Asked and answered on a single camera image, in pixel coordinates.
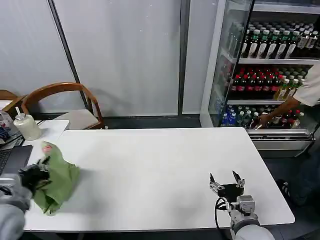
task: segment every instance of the laptop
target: laptop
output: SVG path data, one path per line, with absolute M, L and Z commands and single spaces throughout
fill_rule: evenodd
M 17 174 L 28 164 L 32 145 L 14 146 L 11 149 L 0 150 L 0 175 Z

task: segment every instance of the gray floor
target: gray floor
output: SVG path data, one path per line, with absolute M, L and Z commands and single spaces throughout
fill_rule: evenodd
M 105 124 L 109 129 L 142 129 L 142 128 L 199 128 L 199 115 L 187 116 L 161 116 L 161 117 L 108 117 Z M 300 164 L 308 156 L 299 158 L 272 158 L 264 159 L 273 178 L 289 179 L 298 172 Z M 269 226 L 276 240 L 307 239 L 319 240 L 320 215 L 314 209 L 307 207 L 290 208 L 295 215 L 295 223 Z M 60 237 L 66 240 L 77 240 L 76 233 L 60 233 Z M 31 233 L 25 233 L 22 240 L 36 239 Z M 220 240 L 221 237 L 215 229 L 202 229 L 192 231 L 164 231 L 164 232 L 126 232 L 126 233 L 86 233 L 84 240 Z

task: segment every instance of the chair backrest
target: chair backrest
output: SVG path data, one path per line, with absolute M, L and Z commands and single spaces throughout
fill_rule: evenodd
M 99 121 L 103 121 L 102 114 L 100 112 L 99 104 L 95 96 L 82 84 L 75 82 L 58 82 L 41 87 L 23 99 L 21 108 L 25 114 L 29 114 L 28 106 L 39 102 L 41 99 L 48 97 L 53 94 L 69 91 L 82 91 L 86 95 L 88 102 L 88 110 L 93 114 L 92 102 L 95 105 L 96 112 L 98 114 Z
M 8 90 L 0 89 L 0 100 L 15 100 L 17 97 L 17 95 Z

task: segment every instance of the white sleeve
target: white sleeve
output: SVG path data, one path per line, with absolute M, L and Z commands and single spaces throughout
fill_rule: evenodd
M 320 99 L 320 64 L 314 65 L 308 71 L 305 81 L 300 86 L 293 98 L 310 107 L 317 104 Z

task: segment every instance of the beverage cooler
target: beverage cooler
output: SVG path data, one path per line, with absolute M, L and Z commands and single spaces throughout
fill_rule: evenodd
M 320 59 L 320 1 L 219 0 L 200 122 L 242 127 L 265 158 L 291 158 L 315 142 L 320 105 L 301 104 L 254 129 L 304 84 Z

